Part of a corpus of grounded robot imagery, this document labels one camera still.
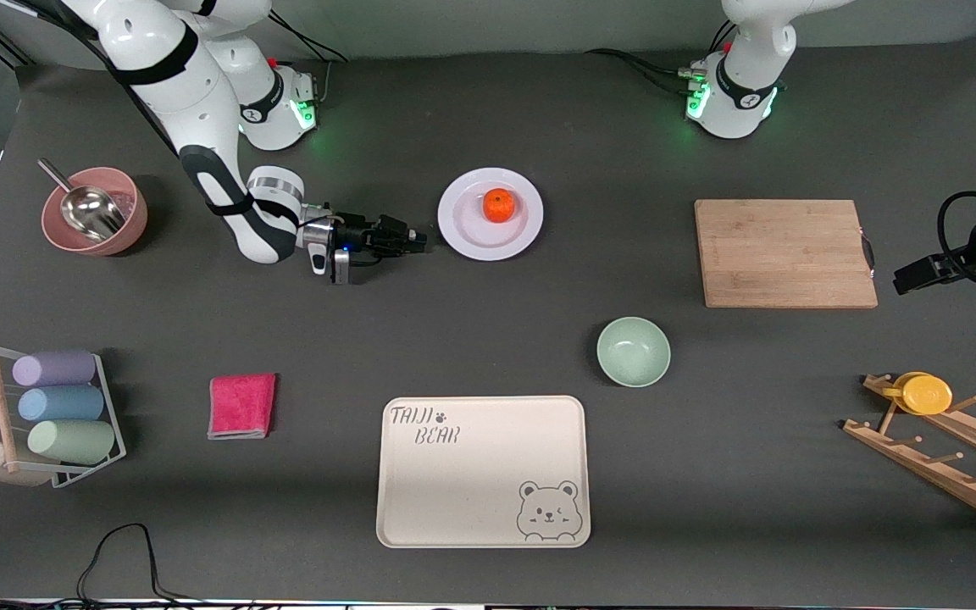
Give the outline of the pale lavender round plate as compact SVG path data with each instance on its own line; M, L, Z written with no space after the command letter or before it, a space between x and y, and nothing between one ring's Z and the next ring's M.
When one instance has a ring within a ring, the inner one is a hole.
M493 190L504 190L513 201L508 219L493 221L485 202ZM454 179L441 194L438 227L454 251L473 260L504 260L526 251L538 238L545 205L534 184L510 169L485 167Z

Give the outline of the orange mandarin fruit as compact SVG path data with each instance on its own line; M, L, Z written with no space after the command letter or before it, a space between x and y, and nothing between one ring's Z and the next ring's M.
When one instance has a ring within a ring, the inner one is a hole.
M493 188L483 196L483 214L492 224L507 223L518 209L514 194L505 188Z

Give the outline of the yellow cup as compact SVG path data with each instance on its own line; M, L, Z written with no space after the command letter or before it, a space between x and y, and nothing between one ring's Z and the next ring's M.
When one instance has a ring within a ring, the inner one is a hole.
M890 387L883 387L880 394L891 399L903 412L915 416L944 413L953 404L951 387L929 372L900 375Z

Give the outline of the wooden cutting board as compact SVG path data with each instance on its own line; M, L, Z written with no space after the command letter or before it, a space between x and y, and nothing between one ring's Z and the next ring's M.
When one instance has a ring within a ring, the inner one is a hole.
M852 200L700 198L708 308L872 309L872 267Z

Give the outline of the wooden peg dish rack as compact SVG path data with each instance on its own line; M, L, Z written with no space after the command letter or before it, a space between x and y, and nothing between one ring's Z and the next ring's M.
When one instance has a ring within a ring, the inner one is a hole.
M900 375L903 374L865 374L861 380L863 389L883 398L888 406L878 424L848 419L841 422L841 431L890 461L898 463L919 479L936 486L937 489L976 510L976 475L966 474L957 467L957 461L965 457L964 452L956 451L930 456L919 447L924 441L922 436L895 439L890 435L892 421L899 414L905 414L907 417L925 421L926 424L934 426L938 431L944 432L953 440L960 441L965 447L976 452L976 416L968 413L968 409L976 405L976 395L957 401L952 391L953 404L944 413L915 416L903 412L891 399L882 395L883 387L890 387Z

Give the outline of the pink folded cloth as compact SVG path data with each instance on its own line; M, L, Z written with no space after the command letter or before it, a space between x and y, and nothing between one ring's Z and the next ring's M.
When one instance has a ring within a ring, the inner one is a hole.
M271 429L277 385L275 372L211 379L207 439L266 439Z

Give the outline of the pink bowl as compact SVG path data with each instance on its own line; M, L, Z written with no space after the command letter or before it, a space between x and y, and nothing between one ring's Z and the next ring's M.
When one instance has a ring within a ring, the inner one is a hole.
M111 194L125 216L124 227L112 238L96 243L71 228L59 211L65 190L57 188L47 197L40 216L43 235L55 247L93 258L119 255L133 247L147 227L147 201L133 179L119 169L94 167L70 176L73 184L97 186Z

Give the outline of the beige bear print tray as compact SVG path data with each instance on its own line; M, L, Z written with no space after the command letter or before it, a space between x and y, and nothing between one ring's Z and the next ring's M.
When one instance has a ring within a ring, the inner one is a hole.
M584 545L584 406L572 396L391 399L375 529L396 549Z

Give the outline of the pale green bowl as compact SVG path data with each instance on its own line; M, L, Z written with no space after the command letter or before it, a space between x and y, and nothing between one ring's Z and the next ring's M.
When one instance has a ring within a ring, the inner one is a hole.
M601 371L616 385L655 385L673 362L665 332L646 318L617 318L605 325L596 340Z

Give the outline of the metal scoop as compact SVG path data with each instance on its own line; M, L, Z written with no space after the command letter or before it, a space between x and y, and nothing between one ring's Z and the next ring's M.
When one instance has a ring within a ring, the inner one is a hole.
M49 159L38 158L37 163L64 190L59 212L74 231L101 243L124 227L125 216L111 194L96 186L75 185Z

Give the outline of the purple cup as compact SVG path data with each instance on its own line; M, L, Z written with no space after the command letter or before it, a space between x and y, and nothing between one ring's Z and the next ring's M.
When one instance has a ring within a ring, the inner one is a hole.
M32 352L12 367L14 381L24 387L89 385L96 375L96 359L84 350Z

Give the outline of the blue cup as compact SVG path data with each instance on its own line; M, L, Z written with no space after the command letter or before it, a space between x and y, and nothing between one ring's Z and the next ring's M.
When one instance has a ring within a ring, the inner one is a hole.
M93 385L50 385L25 391L17 410L31 422L98 420L104 404L103 391Z

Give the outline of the green cup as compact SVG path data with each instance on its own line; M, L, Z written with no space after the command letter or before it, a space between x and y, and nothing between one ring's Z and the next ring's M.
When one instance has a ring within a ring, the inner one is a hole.
M35 454L62 463L94 466L111 454L115 440L108 422L60 419L36 424L28 434L27 446Z

